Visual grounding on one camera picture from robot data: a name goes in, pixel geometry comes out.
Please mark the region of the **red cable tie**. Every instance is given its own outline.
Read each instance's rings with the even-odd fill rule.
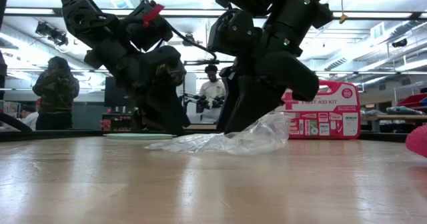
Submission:
[[[157,4],[153,7],[153,9],[142,18],[142,25],[144,26],[144,28],[149,27],[149,22],[151,20],[154,20],[159,14],[160,11],[163,10],[165,8],[165,6]]]

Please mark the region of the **laboratory room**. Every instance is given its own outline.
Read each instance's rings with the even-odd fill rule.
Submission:
[[[0,0],[0,224],[426,224],[426,0]]]

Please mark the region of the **man in white shirt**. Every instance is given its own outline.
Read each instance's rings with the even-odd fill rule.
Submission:
[[[22,122],[32,128],[35,131],[35,123],[39,117],[39,113],[35,111],[34,107],[23,107],[21,108]]]
[[[218,80],[216,74],[218,68],[215,65],[208,65],[205,68],[207,77],[209,78],[208,82],[205,82],[200,88],[200,95],[205,95],[206,99],[209,101],[209,106],[212,106],[212,101],[215,97],[223,97],[226,95],[226,88],[222,81]]]

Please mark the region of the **pink object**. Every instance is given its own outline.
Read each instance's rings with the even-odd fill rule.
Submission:
[[[313,101],[295,101],[286,91],[285,111],[293,119],[291,139],[357,139],[360,135],[360,103],[357,87],[351,83],[320,81],[328,91],[319,91]]]
[[[413,130],[406,138],[406,148],[413,153],[427,157],[427,125]]]

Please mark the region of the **white shirt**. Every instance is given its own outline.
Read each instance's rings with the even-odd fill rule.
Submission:
[[[208,81],[201,86],[200,95],[205,95],[206,99],[209,101],[209,105],[212,106],[212,101],[215,97],[223,97],[226,95],[226,88],[224,87],[224,83],[220,80],[215,83]]]
[[[32,114],[28,114],[28,116],[24,120],[22,120],[22,122],[32,128],[33,131],[35,131],[35,123],[37,122],[37,118],[39,118],[39,113],[34,112]]]

